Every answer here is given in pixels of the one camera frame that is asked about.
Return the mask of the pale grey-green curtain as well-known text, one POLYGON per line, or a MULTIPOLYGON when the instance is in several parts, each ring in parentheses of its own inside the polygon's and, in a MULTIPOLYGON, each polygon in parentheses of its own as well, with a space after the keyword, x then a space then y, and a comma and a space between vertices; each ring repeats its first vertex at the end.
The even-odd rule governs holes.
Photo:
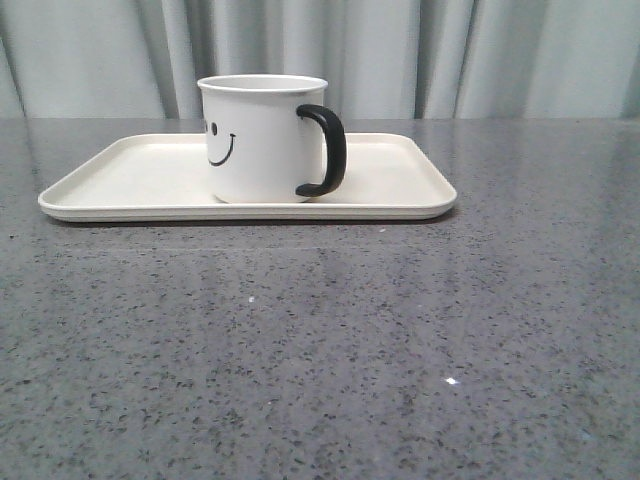
POLYGON ((5 118, 197 118, 196 82, 327 80, 346 119, 634 118, 635 1, 5 1, 5 118))

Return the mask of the cream rectangular plastic tray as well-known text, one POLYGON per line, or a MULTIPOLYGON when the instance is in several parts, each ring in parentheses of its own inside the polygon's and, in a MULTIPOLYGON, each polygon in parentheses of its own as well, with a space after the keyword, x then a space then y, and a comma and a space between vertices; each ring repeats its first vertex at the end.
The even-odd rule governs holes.
POLYGON ((423 220, 457 192, 410 138, 349 133, 342 185, 305 203, 225 204, 213 194, 201 134, 122 138, 44 190, 41 210, 69 222, 423 220))

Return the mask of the white smiley mug black handle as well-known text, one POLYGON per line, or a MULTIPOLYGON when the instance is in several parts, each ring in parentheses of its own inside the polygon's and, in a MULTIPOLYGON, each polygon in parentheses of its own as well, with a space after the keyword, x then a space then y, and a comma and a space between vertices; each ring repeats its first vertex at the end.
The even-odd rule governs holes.
POLYGON ((304 202, 336 190, 347 166, 326 80, 235 74, 198 80, 214 195, 226 203, 304 202))

